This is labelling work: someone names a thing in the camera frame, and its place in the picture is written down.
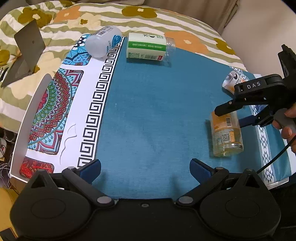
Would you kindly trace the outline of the person's right hand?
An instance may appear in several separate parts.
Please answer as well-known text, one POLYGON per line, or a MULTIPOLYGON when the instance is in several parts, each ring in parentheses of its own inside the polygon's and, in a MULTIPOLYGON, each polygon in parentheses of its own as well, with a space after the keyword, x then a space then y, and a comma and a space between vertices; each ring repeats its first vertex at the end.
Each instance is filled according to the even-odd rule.
POLYGON ((285 112, 279 110, 275 114, 273 121, 273 126, 281 130, 281 137, 285 139, 287 143, 294 139, 290 146, 292 152, 295 153, 295 127, 292 126, 292 121, 288 119, 295 119, 295 104, 285 112))

